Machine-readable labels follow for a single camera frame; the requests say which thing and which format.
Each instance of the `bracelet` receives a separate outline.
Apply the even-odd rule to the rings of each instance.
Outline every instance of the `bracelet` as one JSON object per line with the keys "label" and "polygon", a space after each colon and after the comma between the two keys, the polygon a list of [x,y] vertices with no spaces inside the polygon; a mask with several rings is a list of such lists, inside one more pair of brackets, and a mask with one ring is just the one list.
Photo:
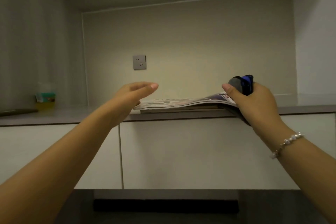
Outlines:
{"label": "bracelet", "polygon": [[304,137],[304,135],[301,132],[298,132],[297,134],[292,135],[289,139],[285,139],[285,141],[282,144],[280,144],[279,150],[276,150],[275,152],[273,152],[273,154],[270,156],[270,158],[275,159],[275,158],[279,157],[280,152],[282,151],[282,149],[285,146],[290,145],[293,141],[296,141],[296,139],[298,139],[300,137]]}

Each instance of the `fingernail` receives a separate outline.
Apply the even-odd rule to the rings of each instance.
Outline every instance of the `fingernail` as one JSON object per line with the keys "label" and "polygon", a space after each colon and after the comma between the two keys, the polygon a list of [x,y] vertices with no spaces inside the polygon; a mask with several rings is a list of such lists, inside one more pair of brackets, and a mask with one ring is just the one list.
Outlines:
{"label": "fingernail", "polygon": [[157,83],[153,83],[151,84],[151,87],[152,89],[156,90],[159,87],[159,85]]}
{"label": "fingernail", "polygon": [[231,85],[228,84],[228,83],[225,83],[225,84],[222,85],[222,88],[223,88],[223,90],[227,91],[227,90],[229,90],[229,88],[231,88]]}

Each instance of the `cabinet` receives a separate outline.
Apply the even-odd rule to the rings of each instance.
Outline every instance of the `cabinet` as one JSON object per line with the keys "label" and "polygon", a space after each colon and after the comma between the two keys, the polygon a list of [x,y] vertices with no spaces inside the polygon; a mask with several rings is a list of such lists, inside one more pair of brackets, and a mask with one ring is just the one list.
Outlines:
{"label": "cabinet", "polygon": [[[334,114],[283,116],[336,157]],[[125,189],[298,189],[237,118],[120,124]]]}
{"label": "cabinet", "polygon": [[[0,128],[0,184],[46,150],[76,125]],[[118,128],[108,134],[76,189],[121,189]]]}

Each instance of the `left hand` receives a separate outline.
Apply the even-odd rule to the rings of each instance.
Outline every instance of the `left hand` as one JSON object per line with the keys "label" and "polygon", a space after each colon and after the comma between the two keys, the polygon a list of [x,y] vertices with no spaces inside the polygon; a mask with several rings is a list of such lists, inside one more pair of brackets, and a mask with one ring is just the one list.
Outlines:
{"label": "left hand", "polygon": [[102,107],[107,108],[112,115],[112,121],[117,126],[140,104],[143,99],[157,90],[159,85],[154,82],[134,82],[126,84],[117,91],[114,98],[105,103]]}

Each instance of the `outlet faceplate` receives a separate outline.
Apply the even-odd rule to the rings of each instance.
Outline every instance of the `outlet faceplate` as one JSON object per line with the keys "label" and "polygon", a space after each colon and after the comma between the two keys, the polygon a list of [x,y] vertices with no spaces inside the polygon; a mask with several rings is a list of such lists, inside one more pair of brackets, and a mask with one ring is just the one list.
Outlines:
{"label": "outlet faceplate", "polygon": [[133,56],[133,69],[146,69],[146,55]]}

